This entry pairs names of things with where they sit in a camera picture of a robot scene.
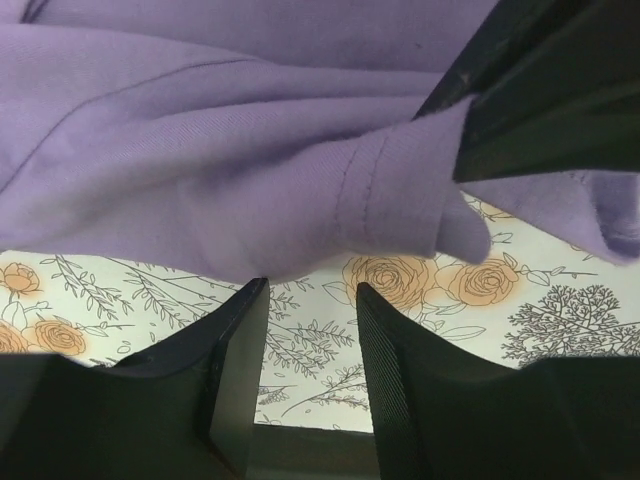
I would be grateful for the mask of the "purple t shirt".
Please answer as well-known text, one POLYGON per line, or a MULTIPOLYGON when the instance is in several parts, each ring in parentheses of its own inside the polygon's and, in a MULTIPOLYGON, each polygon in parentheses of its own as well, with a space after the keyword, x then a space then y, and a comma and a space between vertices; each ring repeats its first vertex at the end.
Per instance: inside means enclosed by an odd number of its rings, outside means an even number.
POLYGON ((639 180, 456 185, 469 101, 416 112, 489 1, 5 1, 1 246, 290 279, 347 254, 490 248, 472 194, 639 256, 639 180))

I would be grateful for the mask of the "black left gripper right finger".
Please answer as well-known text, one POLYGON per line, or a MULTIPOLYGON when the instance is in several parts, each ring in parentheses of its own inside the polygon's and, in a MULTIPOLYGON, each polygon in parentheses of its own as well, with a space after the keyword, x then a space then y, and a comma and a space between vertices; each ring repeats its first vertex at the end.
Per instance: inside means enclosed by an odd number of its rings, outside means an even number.
POLYGON ((512 369, 357 288, 359 343, 384 479, 635 479, 639 361, 568 357, 512 369))

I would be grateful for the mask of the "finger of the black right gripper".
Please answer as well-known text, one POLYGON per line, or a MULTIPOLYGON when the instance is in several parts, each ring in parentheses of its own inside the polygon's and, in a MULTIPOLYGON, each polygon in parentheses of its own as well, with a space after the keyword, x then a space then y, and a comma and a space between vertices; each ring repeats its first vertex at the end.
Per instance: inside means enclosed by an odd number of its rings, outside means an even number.
POLYGON ((473 93, 487 93, 591 5, 590 1, 499 1, 416 116, 442 111, 473 93))
POLYGON ((639 4, 590 1, 477 97, 456 182, 639 170, 639 4))

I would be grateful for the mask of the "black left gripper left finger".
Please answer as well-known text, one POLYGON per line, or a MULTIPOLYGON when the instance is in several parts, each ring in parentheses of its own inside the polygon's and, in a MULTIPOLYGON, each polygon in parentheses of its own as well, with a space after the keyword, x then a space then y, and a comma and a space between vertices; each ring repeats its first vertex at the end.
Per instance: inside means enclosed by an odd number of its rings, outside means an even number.
POLYGON ((111 367, 59 354, 1 358, 5 479, 242 479, 269 283, 111 367))

